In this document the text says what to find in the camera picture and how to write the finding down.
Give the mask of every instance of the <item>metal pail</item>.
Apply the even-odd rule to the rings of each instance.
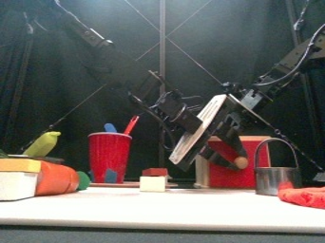
[[[265,144],[271,141],[281,141],[284,142],[293,153],[296,168],[295,167],[260,167],[260,151]],[[297,162],[297,156],[292,145],[281,139],[272,138],[264,140],[256,151],[254,158],[254,173],[256,173],[256,193],[258,195],[277,196],[280,188],[301,188],[301,174]]]

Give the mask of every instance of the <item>white box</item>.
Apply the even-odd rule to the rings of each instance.
[[[166,182],[168,182],[166,177],[139,177],[139,191],[165,192]]]
[[[35,196],[38,173],[0,172],[0,200],[19,200]]]

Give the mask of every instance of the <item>red towel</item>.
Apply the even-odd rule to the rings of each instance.
[[[287,188],[279,192],[279,198],[305,207],[325,209],[325,187],[301,189]]]

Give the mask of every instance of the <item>black curtain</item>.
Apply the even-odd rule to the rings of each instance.
[[[62,4],[87,26],[114,41],[118,50],[147,69],[160,70],[161,1],[62,0]],[[293,4],[299,14],[305,1],[297,0]],[[16,153],[102,85],[86,69],[83,46],[61,29],[57,19],[28,11],[32,14],[30,19],[38,17],[38,24],[31,22],[36,30],[34,49],[23,75],[19,107],[11,118],[11,100],[19,84],[18,70],[24,65],[23,56],[28,54],[24,50],[30,19],[26,18],[24,10],[26,5],[15,8],[8,6],[2,12],[2,33],[8,33],[2,35],[0,49],[2,148],[8,153]],[[304,39],[325,22],[324,10],[324,2],[312,1],[301,30]],[[165,78],[186,96],[201,95],[205,102],[224,93],[224,83],[249,86],[295,48],[287,1],[168,0],[165,20]],[[320,91],[321,88],[324,90],[324,72],[313,72],[312,79],[320,127],[315,128],[311,124],[301,84],[288,89],[285,95],[265,108],[263,116],[325,167],[323,151],[313,143],[313,130],[317,129],[324,135]],[[87,135],[103,131],[106,122],[113,122],[122,131],[138,112],[129,103],[125,87],[103,88],[58,124],[55,130],[63,134],[50,155],[65,158],[71,167],[87,171]],[[245,132],[245,135],[249,134],[275,135],[272,130],[260,127]],[[127,178],[138,178],[143,169],[158,166],[160,126],[147,114],[141,114],[133,137]],[[168,156],[166,153],[165,166],[170,175],[178,179],[193,179],[193,166],[189,172],[182,172]],[[301,160],[308,178],[316,169],[304,158]]]

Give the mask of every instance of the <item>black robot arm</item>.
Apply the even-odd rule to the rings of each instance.
[[[257,112],[284,91],[296,75],[315,67],[324,66],[325,41],[324,26],[313,38],[299,46],[285,59],[260,77],[250,90],[237,90],[242,95],[237,99],[232,95],[216,96],[202,109],[201,99],[188,99],[180,90],[174,89],[166,80],[126,54],[117,51],[113,41],[106,40],[101,34],[89,28],[78,17],[67,11],[59,0],[36,0],[39,8],[51,13],[59,20],[62,28],[93,55],[91,73],[101,81],[110,82],[111,86],[125,86],[130,92],[130,99],[164,123],[164,127],[176,125],[182,127],[182,136],[170,160],[186,171],[200,154],[213,162],[233,168],[242,169],[233,161],[228,161],[213,151],[208,145],[212,136],[218,136],[234,149],[240,157],[246,152],[238,139],[238,133],[245,129],[246,123],[271,124],[260,117]],[[154,105],[146,103],[160,87],[165,85],[166,91],[161,94]]]

